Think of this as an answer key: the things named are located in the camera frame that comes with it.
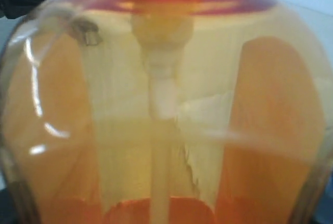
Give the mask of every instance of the glass bottle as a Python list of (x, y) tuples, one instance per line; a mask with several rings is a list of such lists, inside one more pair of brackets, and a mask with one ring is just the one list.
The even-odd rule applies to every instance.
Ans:
[(276, 0), (47, 0), (2, 62), (27, 223), (307, 223), (329, 177), (331, 66)]

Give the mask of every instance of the clear glass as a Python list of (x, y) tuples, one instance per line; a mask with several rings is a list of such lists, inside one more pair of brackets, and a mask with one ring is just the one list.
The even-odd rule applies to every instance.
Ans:
[(275, 0), (48, 0), (3, 55), (2, 166), (28, 223), (308, 223), (332, 83)]

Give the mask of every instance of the amber glass bottle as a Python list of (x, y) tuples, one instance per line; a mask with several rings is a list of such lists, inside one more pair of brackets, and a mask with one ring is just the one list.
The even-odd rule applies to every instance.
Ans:
[(332, 83), (276, 0), (48, 0), (3, 55), (2, 166), (23, 223), (308, 223)]

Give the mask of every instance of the glass surface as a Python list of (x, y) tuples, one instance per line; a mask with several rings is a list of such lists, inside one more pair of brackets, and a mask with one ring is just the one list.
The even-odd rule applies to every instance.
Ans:
[(275, 0), (48, 0), (4, 52), (2, 165), (29, 223), (308, 223), (332, 82)]

